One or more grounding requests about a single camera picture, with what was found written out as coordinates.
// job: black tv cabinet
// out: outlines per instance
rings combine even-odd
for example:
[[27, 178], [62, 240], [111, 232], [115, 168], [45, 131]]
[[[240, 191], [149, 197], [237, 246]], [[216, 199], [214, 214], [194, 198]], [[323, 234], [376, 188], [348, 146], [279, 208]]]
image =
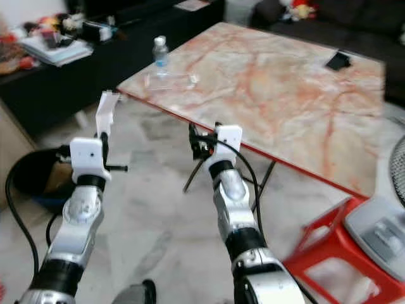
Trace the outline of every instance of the black tv cabinet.
[[223, 20], [225, 0], [195, 12], [170, 8], [123, 28], [126, 40], [96, 46], [92, 56], [61, 68], [42, 65], [0, 77], [0, 98], [32, 137], [98, 102], [101, 91], [153, 61], [153, 38], [165, 35], [177, 48]]

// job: black cable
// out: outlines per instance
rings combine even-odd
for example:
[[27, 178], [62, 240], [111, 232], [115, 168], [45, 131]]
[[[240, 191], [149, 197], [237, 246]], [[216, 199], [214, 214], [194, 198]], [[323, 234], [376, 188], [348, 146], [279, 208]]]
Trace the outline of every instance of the black cable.
[[51, 219], [49, 220], [48, 225], [46, 226], [46, 243], [48, 244], [48, 247], [50, 247], [50, 245], [51, 245], [51, 243], [52, 243], [52, 241], [51, 241], [51, 236], [50, 236], [51, 227], [52, 227], [52, 224], [53, 224], [53, 222], [56, 220], [57, 217], [58, 217], [58, 214], [55, 213], [55, 214], [51, 217]]
[[[199, 140], [199, 141], [204, 141], [206, 143], [211, 143], [211, 144], [222, 144], [223, 146], [227, 147], [231, 151], [233, 151], [246, 165], [249, 173], [252, 175], [252, 180], [253, 180], [253, 188], [254, 188], [254, 201], [255, 205], [257, 208], [257, 213], [256, 216], [258, 218], [258, 227], [260, 230], [261, 235], [263, 236], [263, 239], [266, 244], [266, 239], [265, 239], [265, 234], [263, 232], [263, 226], [261, 224], [261, 210], [260, 210], [260, 199], [259, 199], [259, 187], [258, 187], [258, 180], [256, 178], [256, 174], [254, 173], [252, 166], [249, 164], [249, 162], [246, 160], [246, 158], [239, 152], [237, 151], [234, 147], [230, 146], [229, 144], [220, 141], [219, 139], [212, 137], [212, 136], [193, 136], [193, 138]], [[318, 304], [318, 302], [315, 300], [315, 298], [309, 293], [309, 291], [287, 270], [287, 272], [290, 274], [291, 278], [297, 283], [299, 290], [304, 294], [304, 296], [313, 304]]]
[[261, 223], [261, 212], [260, 212], [260, 199], [259, 199], [259, 186], [258, 186], [258, 180], [256, 178], [256, 174], [254, 173], [251, 165], [249, 164], [249, 162], [246, 160], [246, 158], [239, 152], [237, 151], [234, 147], [232, 147], [231, 145], [220, 141], [219, 139], [212, 137], [212, 136], [193, 136], [193, 138], [199, 140], [199, 141], [205, 141], [211, 144], [222, 144], [223, 146], [227, 147], [228, 149], [230, 149], [232, 152], [234, 152], [246, 165], [249, 173], [252, 176], [252, 180], [253, 180], [253, 188], [254, 188], [254, 206], [256, 206], [258, 212], [256, 213], [257, 218], [258, 218], [258, 227], [259, 227], [259, 231], [263, 236], [263, 239], [265, 238], [265, 234], [263, 232], [263, 226]]
[[7, 176], [6, 187], [5, 187], [6, 188], [6, 199], [7, 199], [8, 206], [10, 207], [11, 213], [13, 214], [18, 226], [20, 226], [20, 229], [22, 230], [25, 237], [27, 238], [28, 243], [30, 244], [32, 258], [34, 259], [34, 274], [32, 276], [32, 279], [34, 280], [34, 277], [38, 273], [38, 270], [39, 270], [38, 250], [34, 243], [34, 240], [32, 239], [31, 234], [29, 233], [28, 229], [24, 225], [24, 222], [22, 221], [21, 217], [19, 216], [19, 214], [14, 206], [13, 198], [11, 197], [11, 181], [14, 179], [18, 164], [19, 164], [19, 162], [17, 162], [13, 166], [13, 168], [10, 170], [10, 173]]

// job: bottle cap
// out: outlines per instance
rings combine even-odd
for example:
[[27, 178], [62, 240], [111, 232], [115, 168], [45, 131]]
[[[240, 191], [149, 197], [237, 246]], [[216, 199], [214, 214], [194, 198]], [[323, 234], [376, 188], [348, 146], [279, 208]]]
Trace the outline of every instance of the bottle cap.
[[166, 37], [159, 36], [154, 39], [154, 43], [156, 46], [164, 46], [166, 44]]

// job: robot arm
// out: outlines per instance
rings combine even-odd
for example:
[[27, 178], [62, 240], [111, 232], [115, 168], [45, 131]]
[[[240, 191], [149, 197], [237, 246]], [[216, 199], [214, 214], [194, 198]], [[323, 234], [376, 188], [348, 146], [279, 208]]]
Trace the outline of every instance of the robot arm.
[[[69, 147], [72, 179], [77, 184], [63, 207], [62, 225], [42, 267], [19, 304], [74, 304], [77, 285], [87, 266], [97, 228], [103, 221], [103, 191], [111, 174], [106, 165], [108, 135], [117, 94], [104, 92], [97, 110], [97, 137], [75, 138]], [[126, 170], [125, 167], [113, 166]]]
[[[249, 190], [234, 169], [235, 153], [220, 144], [197, 144], [192, 140], [197, 135], [195, 127], [191, 125], [189, 130], [194, 158], [205, 159], [204, 168], [213, 180], [218, 228], [232, 262], [235, 304], [304, 304], [298, 285], [259, 231], [249, 207]], [[242, 129], [217, 125], [212, 136], [238, 151]]]

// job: marble table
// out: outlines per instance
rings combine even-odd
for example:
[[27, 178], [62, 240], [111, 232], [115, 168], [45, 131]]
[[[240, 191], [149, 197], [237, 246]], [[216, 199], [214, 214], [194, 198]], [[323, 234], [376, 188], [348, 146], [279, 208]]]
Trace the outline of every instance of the marble table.
[[170, 71], [195, 73], [193, 89], [150, 93], [152, 65], [118, 86], [161, 111], [212, 129], [243, 128], [243, 145], [349, 194], [375, 190], [384, 65], [351, 54], [325, 68], [335, 49], [217, 23], [170, 53]]

